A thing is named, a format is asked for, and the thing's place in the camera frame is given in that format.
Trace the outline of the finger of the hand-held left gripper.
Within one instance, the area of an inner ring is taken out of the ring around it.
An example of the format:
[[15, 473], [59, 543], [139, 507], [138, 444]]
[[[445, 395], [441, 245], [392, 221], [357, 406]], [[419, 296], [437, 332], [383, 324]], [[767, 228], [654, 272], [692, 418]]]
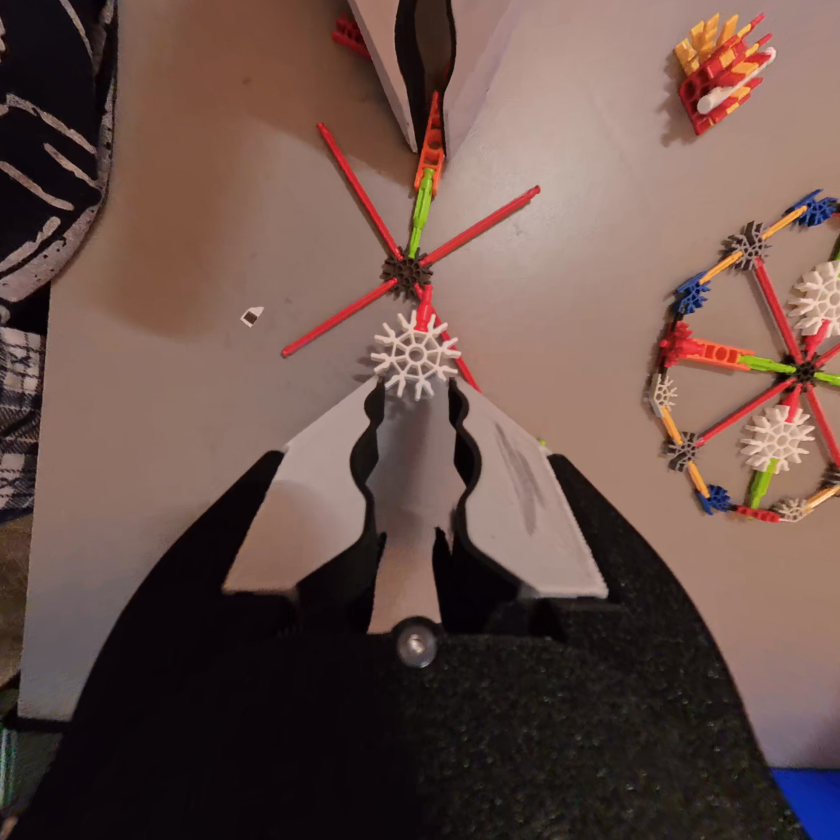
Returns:
[[454, 61], [443, 96], [445, 155], [452, 159], [482, 110], [520, 18], [519, 1], [453, 1]]
[[417, 41], [417, 1], [350, 1], [387, 100], [411, 150], [423, 146], [426, 71]]

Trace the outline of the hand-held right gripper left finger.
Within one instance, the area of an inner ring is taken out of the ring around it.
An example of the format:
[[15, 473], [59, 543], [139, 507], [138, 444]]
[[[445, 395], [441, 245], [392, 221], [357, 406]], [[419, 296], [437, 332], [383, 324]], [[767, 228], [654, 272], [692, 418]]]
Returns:
[[368, 480], [385, 386], [371, 378], [293, 437], [223, 591], [278, 595], [309, 631], [366, 634], [384, 543]]

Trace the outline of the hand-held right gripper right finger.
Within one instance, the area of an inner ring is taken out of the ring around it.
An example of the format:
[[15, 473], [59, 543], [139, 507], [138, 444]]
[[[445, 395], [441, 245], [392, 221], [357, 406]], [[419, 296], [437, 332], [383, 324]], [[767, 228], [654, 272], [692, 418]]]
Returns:
[[552, 454], [471, 385], [451, 381], [448, 420], [464, 488], [433, 572], [450, 635], [561, 636], [562, 612], [602, 612], [610, 591]]

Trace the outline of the red fan connector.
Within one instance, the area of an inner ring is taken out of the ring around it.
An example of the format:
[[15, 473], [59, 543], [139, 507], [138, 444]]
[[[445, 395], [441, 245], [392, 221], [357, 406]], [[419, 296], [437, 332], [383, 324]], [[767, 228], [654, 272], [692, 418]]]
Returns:
[[332, 41], [352, 51], [355, 55], [372, 60], [359, 26], [346, 13], [341, 13], [335, 20]]

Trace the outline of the orange bar connector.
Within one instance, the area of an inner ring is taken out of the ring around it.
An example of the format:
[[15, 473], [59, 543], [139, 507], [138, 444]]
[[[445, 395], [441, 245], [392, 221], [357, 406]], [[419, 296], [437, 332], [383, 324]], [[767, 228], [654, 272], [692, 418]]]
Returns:
[[430, 186], [432, 197], [437, 194], [438, 183], [445, 162], [443, 120], [439, 100], [439, 91], [435, 90], [430, 101], [423, 145], [419, 151], [419, 162], [414, 181], [416, 192], [419, 192], [421, 187], [426, 184], [426, 186]]

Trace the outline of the long red rod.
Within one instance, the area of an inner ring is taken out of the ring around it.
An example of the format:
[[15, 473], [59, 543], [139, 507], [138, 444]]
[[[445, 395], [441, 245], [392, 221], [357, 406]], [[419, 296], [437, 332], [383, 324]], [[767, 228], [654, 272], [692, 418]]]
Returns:
[[303, 348], [307, 347], [313, 341], [319, 339], [325, 333], [339, 326], [343, 321], [351, 318], [354, 314], [364, 310], [365, 308], [368, 308], [371, 304], [383, 298], [390, 291], [393, 291], [393, 289], [398, 285], [398, 283], [399, 280], [396, 277], [392, 277], [391, 279], [382, 282], [379, 286], [367, 293], [362, 298], [353, 301], [350, 305], [344, 307], [339, 312], [328, 318], [326, 321], [320, 323], [317, 327], [305, 333], [299, 339], [296, 339], [293, 342], [289, 343], [280, 352], [281, 357], [287, 359], [293, 354], [296, 354]]
[[380, 235], [383, 243], [388, 248], [388, 251], [393, 257], [401, 259], [403, 257], [403, 252], [400, 246], [396, 243], [390, 230], [385, 225], [384, 220], [378, 213], [377, 209], [375, 208], [375, 205], [373, 204], [372, 200], [370, 199], [361, 182], [359, 181], [359, 178], [355, 174], [352, 165], [342, 152], [332, 132], [329, 130], [329, 128], [324, 122], [318, 122], [317, 129], [323, 141], [327, 145], [329, 151], [331, 152], [335, 162], [341, 169], [341, 172], [343, 173], [346, 181], [350, 185], [351, 190], [359, 199], [359, 202], [365, 210], [367, 216], [369, 217], [378, 234]]
[[480, 219], [475, 224], [468, 227], [465, 231], [457, 234], [446, 243], [438, 246], [432, 252], [426, 254], [420, 259], [421, 266], [431, 266], [439, 260], [447, 257], [457, 249], [465, 246], [468, 242], [484, 234], [486, 231], [495, 227], [497, 224], [507, 219], [509, 216], [517, 213], [526, 205], [530, 204], [531, 200], [541, 193], [540, 185], [536, 185], [528, 189], [523, 194], [511, 200], [508, 204]]
[[[443, 327], [447, 327], [447, 324], [443, 322], [443, 320], [439, 317], [439, 315], [438, 315], [437, 311], [436, 311], [436, 310], [434, 310], [434, 309], [433, 309], [433, 315], [435, 315], [435, 318], [436, 318], [436, 326], [437, 326], [437, 327], [441, 327], [441, 328], [443, 328]], [[449, 335], [449, 333], [448, 333], [448, 331], [447, 331], [447, 330], [442, 329], [442, 330], [441, 330], [441, 332], [440, 332], [440, 334], [439, 334], [439, 338], [440, 338], [440, 340], [441, 340], [442, 342], [444, 342], [444, 343], [449, 342], [449, 343], [450, 343], [450, 347], [449, 347], [449, 348], [450, 348], [452, 351], [455, 351], [455, 350], [457, 350], [457, 349], [458, 349], [458, 347], [456, 347], [456, 344], [457, 344], [457, 339], [453, 339], [453, 338]], [[466, 381], [466, 382], [467, 382], [470, 386], [472, 386], [472, 387], [473, 387], [476, 391], [478, 391], [478, 393], [482, 393], [482, 391], [481, 391], [481, 389], [480, 389], [480, 386], [478, 385], [478, 383], [477, 383], [477, 381], [476, 381], [475, 377], [473, 376], [473, 374], [472, 374], [472, 373], [471, 373], [471, 371], [469, 370], [469, 367], [467, 366], [466, 362], [464, 362], [463, 357], [462, 357], [462, 356], [459, 356], [458, 358], [455, 358], [454, 356], [450, 356], [450, 357], [449, 357], [449, 359], [450, 359], [451, 361], [452, 361], [452, 360], [454, 360], [454, 361], [455, 361], [455, 363], [456, 363], [456, 365], [457, 365], [457, 367], [458, 367], [458, 371], [460, 372], [460, 374], [461, 374], [461, 376], [463, 377], [463, 379], [464, 379], [464, 380], [465, 380], [465, 381]]]

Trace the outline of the green rod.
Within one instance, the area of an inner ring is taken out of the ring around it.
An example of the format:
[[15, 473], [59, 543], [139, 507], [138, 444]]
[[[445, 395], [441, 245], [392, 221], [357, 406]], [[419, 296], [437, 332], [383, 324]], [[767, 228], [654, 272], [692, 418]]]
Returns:
[[408, 243], [407, 256], [417, 257], [422, 234], [427, 223], [430, 207], [435, 197], [437, 171], [432, 167], [424, 167], [421, 180], [416, 188], [416, 201], [413, 213], [413, 228]]

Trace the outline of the black hub connector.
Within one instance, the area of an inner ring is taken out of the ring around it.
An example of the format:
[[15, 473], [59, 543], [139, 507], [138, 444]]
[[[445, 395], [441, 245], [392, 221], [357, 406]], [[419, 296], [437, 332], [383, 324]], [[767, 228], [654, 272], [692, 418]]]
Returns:
[[421, 261], [420, 258], [389, 255], [382, 265], [380, 280], [383, 283], [394, 280], [392, 291], [397, 296], [420, 301], [433, 276], [432, 269], [421, 265]]

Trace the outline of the stack of red yellow connectors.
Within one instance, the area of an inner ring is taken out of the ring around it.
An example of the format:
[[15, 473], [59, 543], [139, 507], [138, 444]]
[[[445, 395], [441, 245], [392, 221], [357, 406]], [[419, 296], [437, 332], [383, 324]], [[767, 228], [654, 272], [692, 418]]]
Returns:
[[678, 95], [691, 127], [700, 137], [750, 99], [776, 56], [772, 34], [748, 43], [762, 23], [760, 14], [747, 24], [733, 15], [701, 20], [674, 49], [683, 71]]

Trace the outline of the colourful toy wheel model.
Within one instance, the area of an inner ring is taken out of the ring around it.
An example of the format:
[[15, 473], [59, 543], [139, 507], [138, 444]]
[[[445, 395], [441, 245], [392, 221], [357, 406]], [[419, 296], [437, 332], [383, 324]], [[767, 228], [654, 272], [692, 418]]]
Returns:
[[[838, 247], [832, 257], [804, 273], [793, 287], [793, 297], [783, 303], [766, 266], [770, 240], [792, 226], [814, 228], [838, 218], [838, 198], [815, 190], [784, 211], [770, 226], [749, 222], [721, 245], [721, 256], [678, 286], [670, 315], [657, 344], [656, 362], [647, 387], [647, 400], [665, 433], [663, 453], [668, 467], [687, 475], [701, 509], [709, 516], [730, 513], [754, 521], [801, 521], [825, 501], [838, 498], [838, 434], [823, 410], [817, 387], [838, 390], [838, 374], [826, 370], [838, 359], [839, 289]], [[764, 358], [735, 345], [699, 339], [689, 324], [708, 301], [712, 283], [733, 270], [753, 278], [761, 302], [782, 340], [778, 360]], [[739, 409], [701, 433], [678, 429], [673, 409], [677, 389], [672, 376], [679, 364], [705, 364], [728, 372], [765, 373], [773, 384]], [[745, 437], [739, 453], [751, 469], [744, 502], [737, 503], [719, 485], [706, 482], [697, 466], [700, 451], [713, 439], [739, 424]], [[808, 455], [806, 444], [824, 446], [827, 466], [818, 490], [805, 498], [789, 498], [765, 507], [771, 481]]]

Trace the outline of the person's dark printed shirt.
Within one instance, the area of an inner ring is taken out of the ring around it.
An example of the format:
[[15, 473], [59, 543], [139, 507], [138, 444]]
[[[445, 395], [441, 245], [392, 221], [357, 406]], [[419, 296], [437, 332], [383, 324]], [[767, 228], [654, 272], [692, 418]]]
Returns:
[[116, 1], [1, 2], [1, 298], [55, 280], [106, 200]]

